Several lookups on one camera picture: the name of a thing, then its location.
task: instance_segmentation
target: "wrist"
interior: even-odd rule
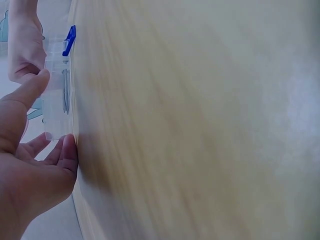
[[[37,16],[38,0],[10,0],[9,15],[11,20],[19,17],[34,18]]]
[[[0,185],[0,239],[20,239],[31,222],[13,205],[6,189]]]

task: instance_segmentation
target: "blue lid clip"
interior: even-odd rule
[[[76,39],[76,25],[71,26],[68,36],[66,36],[66,47],[65,50],[62,52],[62,56],[67,57],[70,53],[71,47],[74,44],[74,41]]]

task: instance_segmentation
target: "light wood grain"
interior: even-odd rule
[[[318,9],[77,0],[84,238],[317,239]]]

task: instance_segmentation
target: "plastic container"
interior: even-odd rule
[[[42,111],[45,136],[56,140],[73,131],[71,63],[69,56],[63,56],[68,41],[65,36],[48,39],[45,68],[50,80],[42,94]]]

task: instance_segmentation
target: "hand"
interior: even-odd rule
[[[9,11],[8,76],[23,83],[44,68],[42,26],[37,14]]]
[[[44,69],[0,99],[0,239],[22,235],[36,216],[72,193],[77,178],[77,147],[72,135],[61,138],[43,161],[35,157],[49,144],[44,133],[20,143],[27,111],[45,90],[49,77]]]

